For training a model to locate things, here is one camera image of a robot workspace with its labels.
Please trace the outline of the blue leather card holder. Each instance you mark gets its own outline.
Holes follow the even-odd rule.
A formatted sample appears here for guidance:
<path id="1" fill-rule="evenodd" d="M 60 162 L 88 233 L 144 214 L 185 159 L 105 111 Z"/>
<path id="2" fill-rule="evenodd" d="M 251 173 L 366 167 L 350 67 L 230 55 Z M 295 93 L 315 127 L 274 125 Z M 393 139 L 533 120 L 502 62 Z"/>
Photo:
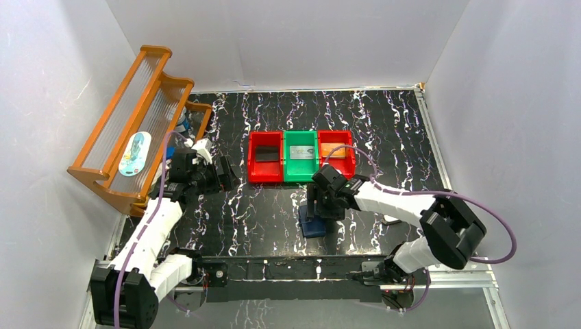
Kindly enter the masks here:
<path id="1" fill-rule="evenodd" d="M 319 216 L 315 215 L 313 218 L 307 217 L 307 205 L 299 207 L 298 224 L 301 229 L 302 236 L 305 239 L 319 238 L 326 235 L 325 221 Z"/>

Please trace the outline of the black card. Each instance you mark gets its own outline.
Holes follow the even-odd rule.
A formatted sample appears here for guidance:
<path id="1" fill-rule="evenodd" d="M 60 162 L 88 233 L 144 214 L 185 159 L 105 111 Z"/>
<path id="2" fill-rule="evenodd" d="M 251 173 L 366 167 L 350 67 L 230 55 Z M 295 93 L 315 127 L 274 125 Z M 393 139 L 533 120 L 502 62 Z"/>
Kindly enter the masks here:
<path id="1" fill-rule="evenodd" d="M 255 148 L 256 162 L 279 162 L 280 148 L 272 145 L 259 145 Z"/>

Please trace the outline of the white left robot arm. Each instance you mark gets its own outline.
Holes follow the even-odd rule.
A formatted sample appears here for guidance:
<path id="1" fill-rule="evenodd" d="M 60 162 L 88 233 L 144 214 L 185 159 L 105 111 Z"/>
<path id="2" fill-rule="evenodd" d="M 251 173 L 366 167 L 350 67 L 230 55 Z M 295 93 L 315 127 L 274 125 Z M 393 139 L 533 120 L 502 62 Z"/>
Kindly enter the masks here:
<path id="1" fill-rule="evenodd" d="M 150 328 L 160 302 L 179 284 L 224 286 L 226 266 L 204 260 L 195 250 L 163 245 L 183 217 L 186 202 L 228 192 L 240 183 L 230 158 L 210 159 L 200 150 L 176 151 L 162 164 L 146 211 L 124 248 L 105 267 L 95 267 L 90 293 L 95 322 L 113 328 Z"/>

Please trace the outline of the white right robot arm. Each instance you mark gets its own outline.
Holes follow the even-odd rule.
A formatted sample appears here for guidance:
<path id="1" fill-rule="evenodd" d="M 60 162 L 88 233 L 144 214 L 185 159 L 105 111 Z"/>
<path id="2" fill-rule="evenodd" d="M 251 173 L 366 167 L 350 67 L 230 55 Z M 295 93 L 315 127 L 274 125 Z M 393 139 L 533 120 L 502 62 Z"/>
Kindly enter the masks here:
<path id="1" fill-rule="evenodd" d="M 401 243 L 384 260 L 386 276 L 395 284 L 432 265 L 463 269 L 486 235 L 467 203 L 449 191 L 415 195 L 362 175 L 347 178 L 323 165 L 308 185 L 306 217 L 341 220 L 347 209 L 387 215 L 421 229 L 421 237 Z"/>

